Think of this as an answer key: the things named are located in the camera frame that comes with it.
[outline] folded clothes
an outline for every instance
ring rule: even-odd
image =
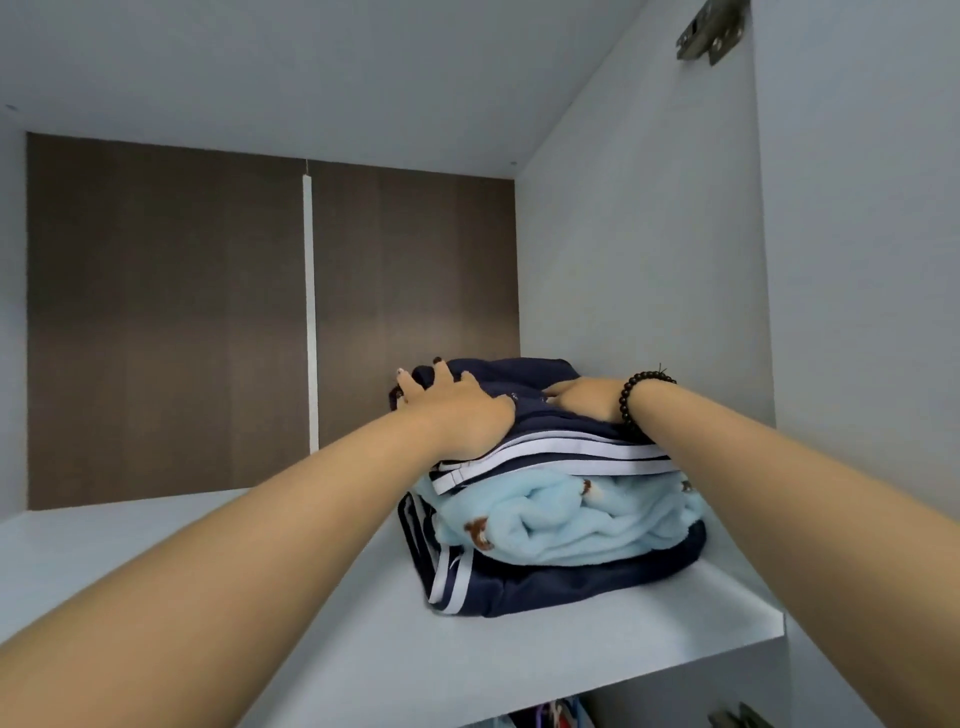
[[[514,425],[496,449],[466,463],[441,463],[430,474],[434,490],[445,494],[490,477],[530,468],[570,475],[643,475],[677,470],[672,460],[642,432],[562,410],[542,390],[579,375],[562,359],[519,357],[447,362],[459,379],[473,374],[492,396],[510,395],[516,403]],[[411,373],[423,387],[433,384],[433,368]],[[396,408],[397,390],[391,392]]]
[[[442,496],[421,478],[414,491],[437,511],[441,545],[519,566],[603,564],[670,548],[704,512],[677,472],[579,477],[534,468]]]
[[[707,542],[707,530],[697,521],[677,546],[632,559],[584,567],[520,567],[473,547],[439,544],[433,529],[436,512],[416,494],[406,494],[397,513],[427,601],[447,615],[500,617],[660,581],[696,562]]]

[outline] door hinge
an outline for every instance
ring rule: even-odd
[[[710,728],[774,728],[746,703],[740,703],[740,715],[730,711],[717,711],[707,716]]]
[[[716,65],[743,37],[750,0],[707,0],[677,38],[677,58],[693,61],[709,55]]]

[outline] beaded bracelet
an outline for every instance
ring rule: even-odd
[[[631,391],[644,379],[658,379],[659,381],[668,381],[671,384],[676,384],[677,380],[672,376],[667,376],[664,371],[665,370],[660,367],[655,372],[637,372],[623,385],[623,391],[620,392],[620,416],[623,418],[623,424],[628,431],[640,432],[639,425],[634,422],[634,418],[630,416],[630,409],[627,407],[627,400],[630,398]]]

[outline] white vertical strip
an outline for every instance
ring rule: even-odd
[[[317,391],[317,292],[313,281],[313,183],[303,175],[303,268],[306,273],[306,389],[310,412],[310,451],[320,449]]]

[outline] lower shelf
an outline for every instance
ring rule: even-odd
[[[0,641],[240,491],[25,513],[0,524]],[[706,562],[659,584],[497,619],[424,603],[396,517],[359,556],[245,728],[449,728],[784,633]]]

